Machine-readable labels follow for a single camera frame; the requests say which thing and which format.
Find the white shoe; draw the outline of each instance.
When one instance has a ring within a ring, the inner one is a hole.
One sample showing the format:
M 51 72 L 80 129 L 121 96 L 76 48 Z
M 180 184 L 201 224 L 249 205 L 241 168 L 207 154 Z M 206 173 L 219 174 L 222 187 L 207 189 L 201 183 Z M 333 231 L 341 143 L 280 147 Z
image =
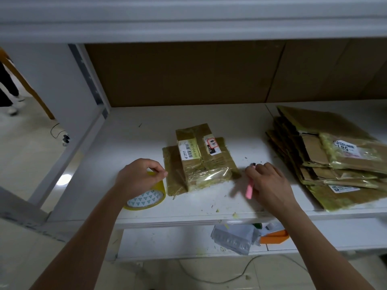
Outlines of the white shoe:
M 19 113 L 19 110 L 16 109 L 14 106 L 10 106 L 7 111 L 9 116 L 15 116 L 17 113 Z
M 22 101 L 25 100 L 24 97 L 21 97 L 21 96 L 19 96 L 19 95 L 16 97 L 16 99 L 17 99 L 18 102 L 22 102 Z

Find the person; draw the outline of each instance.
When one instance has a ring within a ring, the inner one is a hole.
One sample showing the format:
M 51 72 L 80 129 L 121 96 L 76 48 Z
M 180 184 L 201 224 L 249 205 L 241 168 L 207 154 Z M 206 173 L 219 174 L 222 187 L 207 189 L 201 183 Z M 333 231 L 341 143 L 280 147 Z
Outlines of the person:
M 2 83 L 9 93 L 15 98 L 12 100 L 7 96 L 5 92 L 0 88 L 0 107 L 8 107 L 8 114 L 10 116 L 15 116 L 19 112 L 16 108 L 16 104 L 13 102 L 22 102 L 24 98 L 19 95 L 19 90 L 17 89 L 15 83 L 13 82 L 11 76 L 5 69 L 3 63 L 0 62 L 0 83 Z
M 148 175 L 148 168 L 156 174 Z M 255 168 L 249 166 L 245 173 L 254 180 L 254 198 L 290 234 L 317 290 L 374 289 L 311 222 L 279 169 L 265 163 Z M 118 173 L 114 186 L 30 289 L 94 289 L 123 205 L 166 176 L 162 166 L 150 159 L 138 159 L 125 166 Z

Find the pink utility knife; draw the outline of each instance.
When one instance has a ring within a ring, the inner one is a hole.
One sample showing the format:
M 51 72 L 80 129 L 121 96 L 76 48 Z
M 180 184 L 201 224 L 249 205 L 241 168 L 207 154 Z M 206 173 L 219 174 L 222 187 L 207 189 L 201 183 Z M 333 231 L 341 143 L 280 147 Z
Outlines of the pink utility knife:
M 253 188 L 254 188 L 254 180 L 250 178 L 249 184 L 247 185 L 247 189 L 246 189 L 246 195 L 245 195 L 248 200 L 250 200 L 253 197 Z

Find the cable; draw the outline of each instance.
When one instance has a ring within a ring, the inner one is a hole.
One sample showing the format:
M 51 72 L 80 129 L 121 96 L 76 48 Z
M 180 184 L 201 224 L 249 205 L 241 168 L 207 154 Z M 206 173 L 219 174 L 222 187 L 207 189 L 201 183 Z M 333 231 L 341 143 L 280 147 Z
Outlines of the cable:
M 284 258 L 287 258 L 288 260 L 290 260 L 290 261 L 292 261 L 293 263 L 297 264 L 297 265 L 298 265 L 300 268 L 302 268 L 304 271 L 306 271 L 307 273 L 309 273 L 308 270 L 307 270 L 306 268 L 304 268 L 302 265 L 300 265 L 299 263 L 297 263 L 295 260 L 291 259 L 290 257 L 288 257 L 288 256 L 286 256 L 286 255 L 283 255 L 283 254 L 280 254 L 280 256 L 283 256 Z M 232 279 L 230 279 L 230 280 L 226 280 L 226 281 L 223 281 L 223 282 L 212 282 L 212 281 L 206 281 L 206 280 L 198 279 L 198 278 L 192 276 L 191 274 L 189 274 L 189 273 L 185 270 L 185 268 L 184 268 L 183 265 L 181 264 L 180 260 L 178 260 L 178 263 L 179 263 L 179 266 L 180 266 L 181 270 L 183 271 L 183 273 L 185 273 L 185 274 L 186 274 L 188 277 L 190 277 L 192 280 L 195 280 L 195 281 L 197 281 L 197 282 L 208 283 L 208 284 L 225 284 L 225 283 L 234 281 L 234 280 L 239 279 L 240 277 L 242 277 L 242 276 L 244 275 L 244 273 L 246 272 L 246 270 L 247 270 L 249 264 L 250 264 L 254 259 L 256 259 L 256 258 L 261 258 L 261 257 L 263 257 L 263 256 L 256 256 L 256 257 L 252 258 L 252 259 L 247 263 L 247 265 L 245 266 L 243 272 L 242 272 L 239 276 L 236 276 L 235 278 L 232 278 Z
M 50 134 L 52 137 L 54 137 L 55 139 L 57 139 L 59 137 L 59 135 L 64 132 L 65 130 L 62 130 L 61 132 L 58 133 L 58 135 L 55 137 L 53 134 L 52 134 L 52 130 L 54 129 L 55 126 L 59 125 L 59 123 L 55 124 L 54 126 L 52 126 L 51 130 L 50 130 Z

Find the white label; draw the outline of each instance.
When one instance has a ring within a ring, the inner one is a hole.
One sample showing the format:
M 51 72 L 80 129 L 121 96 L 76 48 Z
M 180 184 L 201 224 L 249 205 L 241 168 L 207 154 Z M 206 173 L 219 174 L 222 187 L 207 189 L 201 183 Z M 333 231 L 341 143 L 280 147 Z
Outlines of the white label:
M 347 158 L 363 158 L 358 147 L 352 143 L 343 140 L 336 140 L 333 144 L 340 148 L 344 152 L 344 156 Z
M 341 186 L 341 185 L 328 185 L 334 193 L 343 193 L 360 190 L 359 187 L 353 186 Z
M 182 161 L 194 160 L 200 158 L 196 139 L 180 140 L 178 142 L 180 157 Z
M 207 146 L 207 151 L 211 156 L 217 155 L 222 152 L 219 148 L 218 143 L 216 142 L 214 135 L 206 135 L 203 137 L 203 140 L 204 144 Z

